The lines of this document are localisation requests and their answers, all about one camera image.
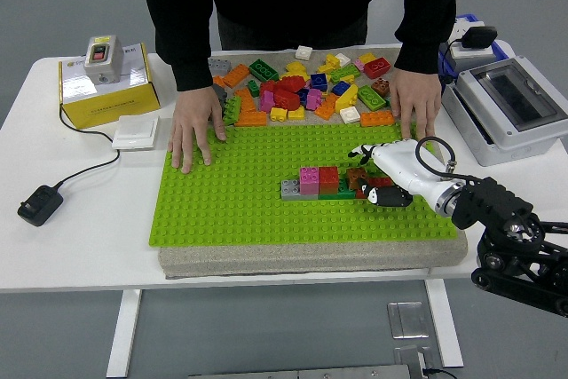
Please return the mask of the person's right hand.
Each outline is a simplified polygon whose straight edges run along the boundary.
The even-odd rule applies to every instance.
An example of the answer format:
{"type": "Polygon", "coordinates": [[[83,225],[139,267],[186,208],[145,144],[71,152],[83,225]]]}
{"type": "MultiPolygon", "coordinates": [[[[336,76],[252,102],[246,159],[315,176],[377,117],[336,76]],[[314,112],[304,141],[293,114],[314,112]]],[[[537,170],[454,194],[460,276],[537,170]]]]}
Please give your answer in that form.
{"type": "Polygon", "coordinates": [[[174,169],[181,169],[183,174],[190,173],[194,144],[201,151],[204,164],[211,164],[212,154],[207,138],[209,121],[212,121],[217,139],[225,142],[222,108],[212,86],[179,93],[168,142],[174,169]]]}

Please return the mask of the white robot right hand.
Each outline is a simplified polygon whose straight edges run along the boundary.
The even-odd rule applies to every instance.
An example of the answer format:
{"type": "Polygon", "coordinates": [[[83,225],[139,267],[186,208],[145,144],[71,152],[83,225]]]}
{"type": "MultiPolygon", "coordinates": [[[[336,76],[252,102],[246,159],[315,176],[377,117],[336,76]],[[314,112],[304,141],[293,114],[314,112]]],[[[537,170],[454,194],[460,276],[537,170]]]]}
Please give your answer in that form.
{"type": "Polygon", "coordinates": [[[403,139],[379,145],[357,146],[349,157],[362,155],[361,163],[372,160],[375,166],[411,195],[420,195],[440,216],[450,217],[454,211],[464,181],[457,178],[443,179],[421,165],[415,150],[418,143],[403,139]]]}

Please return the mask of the person's left hand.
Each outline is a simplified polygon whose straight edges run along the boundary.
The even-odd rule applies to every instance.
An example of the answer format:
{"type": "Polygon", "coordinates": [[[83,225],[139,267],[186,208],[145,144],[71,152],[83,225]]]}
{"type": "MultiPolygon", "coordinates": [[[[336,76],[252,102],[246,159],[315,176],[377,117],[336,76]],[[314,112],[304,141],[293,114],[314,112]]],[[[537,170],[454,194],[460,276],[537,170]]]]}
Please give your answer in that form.
{"type": "Polygon", "coordinates": [[[395,68],[390,80],[391,109],[400,122],[402,138],[435,135],[435,120],[441,108],[441,83],[437,74],[423,74],[395,68]]]}

